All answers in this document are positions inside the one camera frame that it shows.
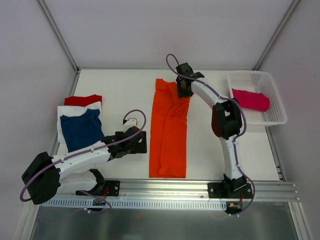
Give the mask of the orange t shirt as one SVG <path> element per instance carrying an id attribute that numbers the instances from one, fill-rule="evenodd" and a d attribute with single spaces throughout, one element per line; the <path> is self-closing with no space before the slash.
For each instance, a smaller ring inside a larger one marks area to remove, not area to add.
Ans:
<path id="1" fill-rule="evenodd" d="M 178 97 L 175 82 L 156 79 L 150 125 L 150 178 L 186 177 L 189 105 L 190 98 Z"/>

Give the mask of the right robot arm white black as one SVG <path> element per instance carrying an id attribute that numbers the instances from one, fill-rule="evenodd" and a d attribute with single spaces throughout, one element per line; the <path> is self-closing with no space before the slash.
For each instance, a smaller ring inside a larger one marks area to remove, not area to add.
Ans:
<path id="1" fill-rule="evenodd" d="M 211 129 L 219 138 L 224 156 L 223 190 L 235 198 L 247 184 L 247 178 L 241 165 L 239 137 L 243 126 L 243 111 L 234 98 L 218 93 L 203 79 L 200 72 L 194 72 L 188 63 L 176 67 L 178 97 L 186 98 L 198 95 L 212 110 Z"/>

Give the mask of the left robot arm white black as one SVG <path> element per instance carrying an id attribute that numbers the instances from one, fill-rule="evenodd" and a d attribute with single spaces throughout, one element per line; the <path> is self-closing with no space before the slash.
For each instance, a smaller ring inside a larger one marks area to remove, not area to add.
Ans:
<path id="1" fill-rule="evenodd" d="M 35 205 L 43 204 L 55 195 L 103 195 L 105 180 L 95 164 L 122 158 L 127 154 L 147 153 L 147 133 L 136 126 L 117 131 L 85 148 L 63 155 L 39 153 L 21 178 L 24 187 L 20 200 L 27 202 L 24 192 Z"/>

